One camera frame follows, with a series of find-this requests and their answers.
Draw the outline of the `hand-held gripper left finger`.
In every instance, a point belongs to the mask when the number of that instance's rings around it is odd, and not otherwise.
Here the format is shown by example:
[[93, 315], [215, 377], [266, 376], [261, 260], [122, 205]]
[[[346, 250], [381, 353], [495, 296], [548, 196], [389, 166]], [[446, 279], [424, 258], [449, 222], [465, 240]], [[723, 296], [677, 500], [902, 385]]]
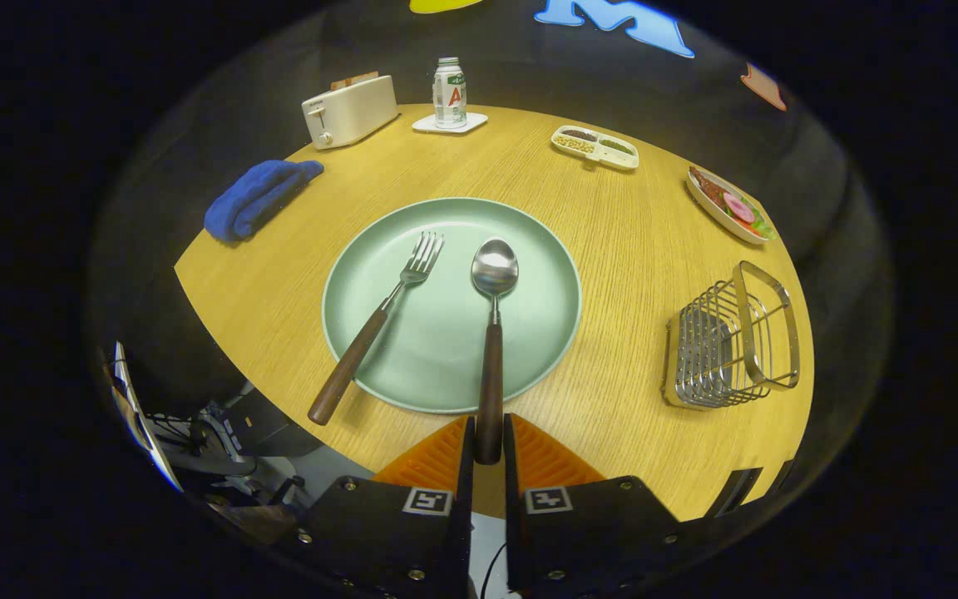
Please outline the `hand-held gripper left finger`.
[[336, 478], [293, 530], [293, 559], [350, 598], [471, 597], [474, 438], [474, 418], [455, 418], [375, 478]]

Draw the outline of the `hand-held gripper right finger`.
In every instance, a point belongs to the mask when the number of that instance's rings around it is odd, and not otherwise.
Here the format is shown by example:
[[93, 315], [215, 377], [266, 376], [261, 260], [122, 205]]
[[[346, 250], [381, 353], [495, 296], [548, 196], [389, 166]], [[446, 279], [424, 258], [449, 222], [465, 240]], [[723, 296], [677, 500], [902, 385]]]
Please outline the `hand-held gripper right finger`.
[[638, 598], [695, 557], [681, 521], [634, 475], [527, 485], [542, 429], [503, 419], [508, 588], [524, 598]]

